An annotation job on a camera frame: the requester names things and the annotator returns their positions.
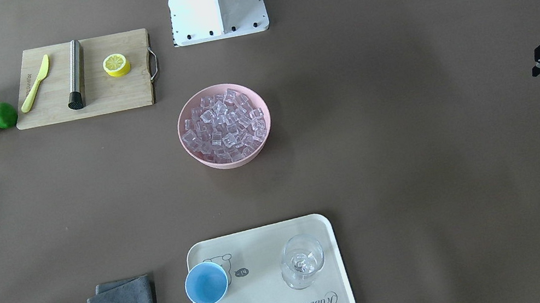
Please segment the pink bowl of ice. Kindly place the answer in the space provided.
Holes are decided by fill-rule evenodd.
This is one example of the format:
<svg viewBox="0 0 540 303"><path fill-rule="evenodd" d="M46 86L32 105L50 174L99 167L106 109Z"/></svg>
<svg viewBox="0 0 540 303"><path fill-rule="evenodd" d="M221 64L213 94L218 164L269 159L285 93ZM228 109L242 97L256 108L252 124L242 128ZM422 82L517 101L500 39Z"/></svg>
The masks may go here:
<svg viewBox="0 0 540 303"><path fill-rule="evenodd" d="M185 151L213 168L251 162L266 144L271 117L266 102L248 87L215 84L191 97L178 117Z"/></svg>

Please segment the blue cup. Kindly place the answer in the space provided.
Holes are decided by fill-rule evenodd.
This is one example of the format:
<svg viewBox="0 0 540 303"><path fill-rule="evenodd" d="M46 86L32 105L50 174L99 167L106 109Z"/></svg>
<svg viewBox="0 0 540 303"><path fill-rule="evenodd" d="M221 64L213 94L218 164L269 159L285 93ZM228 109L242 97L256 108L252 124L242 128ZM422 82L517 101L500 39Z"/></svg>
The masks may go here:
<svg viewBox="0 0 540 303"><path fill-rule="evenodd" d="M203 261L189 270L184 285L192 303L218 303L229 288L229 275L222 266Z"/></svg>

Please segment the clear wine glass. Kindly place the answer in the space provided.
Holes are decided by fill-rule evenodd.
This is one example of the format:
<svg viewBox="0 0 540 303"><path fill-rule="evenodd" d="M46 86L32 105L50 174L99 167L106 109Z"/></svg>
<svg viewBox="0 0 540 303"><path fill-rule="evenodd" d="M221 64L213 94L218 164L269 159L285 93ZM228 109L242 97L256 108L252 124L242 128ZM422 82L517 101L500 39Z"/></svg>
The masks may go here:
<svg viewBox="0 0 540 303"><path fill-rule="evenodd" d="M309 288L323 269L326 254L320 241L310 234L297 234L284 245L280 270L289 288Z"/></svg>

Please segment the cream serving tray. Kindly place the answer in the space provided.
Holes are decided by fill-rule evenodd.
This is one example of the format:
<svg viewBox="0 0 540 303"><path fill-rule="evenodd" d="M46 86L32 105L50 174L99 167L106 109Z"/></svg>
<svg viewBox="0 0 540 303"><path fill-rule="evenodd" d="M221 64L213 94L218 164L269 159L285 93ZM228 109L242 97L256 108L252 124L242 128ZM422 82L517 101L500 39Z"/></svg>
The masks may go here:
<svg viewBox="0 0 540 303"><path fill-rule="evenodd" d="M311 286L294 290L282 278L281 253L288 240L299 234L315 237L325 259ZM321 214L198 242L187 254L187 267L203 261L227 272L228 290L218 303L356 303L334 228Z"/></svg>

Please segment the half lemon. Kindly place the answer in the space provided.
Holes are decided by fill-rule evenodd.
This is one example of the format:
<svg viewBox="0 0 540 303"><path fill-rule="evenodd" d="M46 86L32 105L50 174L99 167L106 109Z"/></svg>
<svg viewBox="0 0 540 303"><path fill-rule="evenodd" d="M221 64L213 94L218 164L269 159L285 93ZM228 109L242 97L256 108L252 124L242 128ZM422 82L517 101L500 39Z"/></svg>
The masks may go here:
<svg viewBox="0 0 540 303"><path fill-rule="evenodd" d="M102 62L103 71L111 77L123 77L131 70L131 64L124 54L108 55Z"/></svg>

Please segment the bamboo cutting board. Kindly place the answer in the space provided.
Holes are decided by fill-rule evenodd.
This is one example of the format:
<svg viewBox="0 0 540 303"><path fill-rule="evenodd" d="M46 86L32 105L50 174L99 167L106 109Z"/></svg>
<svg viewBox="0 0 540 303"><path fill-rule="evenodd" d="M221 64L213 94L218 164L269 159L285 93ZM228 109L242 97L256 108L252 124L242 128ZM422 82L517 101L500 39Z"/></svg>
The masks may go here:
<svg viewBox="0 0 540 303"><path fill-rule="evenodd" d="M22 54L18 107L30 92L44 55L49 58L46 79L39 85L33 107L18 115L17 128L64 123L72 120L105 115L154 104L154 86L150 61L148 30L138 28L120 33L81 39L82 93L84 108L72 110L68 106L71 80L70 43L60 43L26 49ZM104 72L103 60L112 54L124 54L131 65L123 77L112 77Z"/></svg>

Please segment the yellow plastic knife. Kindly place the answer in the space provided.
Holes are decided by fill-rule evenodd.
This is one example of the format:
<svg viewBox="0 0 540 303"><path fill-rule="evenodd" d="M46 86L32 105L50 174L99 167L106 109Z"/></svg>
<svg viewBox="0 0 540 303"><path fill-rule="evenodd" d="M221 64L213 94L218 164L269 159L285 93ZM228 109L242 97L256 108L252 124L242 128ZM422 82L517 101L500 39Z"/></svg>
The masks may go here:
<svg viewBox="0 0 540 303"><path fill-rule="evenodd" d="M23 101L23 105L21 106L22 113L29 113L29 111L33 107L40 83L48 76L50 64L49 61L50 57L48 57L48 54L43 55L39 71L36 74L36 79L34 80L30 88L30 92L27 94L25 100Z"/></svg>

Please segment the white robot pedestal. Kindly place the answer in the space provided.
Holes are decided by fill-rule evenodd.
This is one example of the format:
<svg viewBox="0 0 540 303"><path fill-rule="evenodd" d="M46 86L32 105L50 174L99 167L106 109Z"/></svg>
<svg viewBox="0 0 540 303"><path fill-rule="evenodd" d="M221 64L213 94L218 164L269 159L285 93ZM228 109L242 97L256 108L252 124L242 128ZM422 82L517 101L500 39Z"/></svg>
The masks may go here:
<svg viewBox="0 0 540 303"><path fill-rule="evenodd" d="M168 0L177 47L268 30L264 0Z"/></svg>

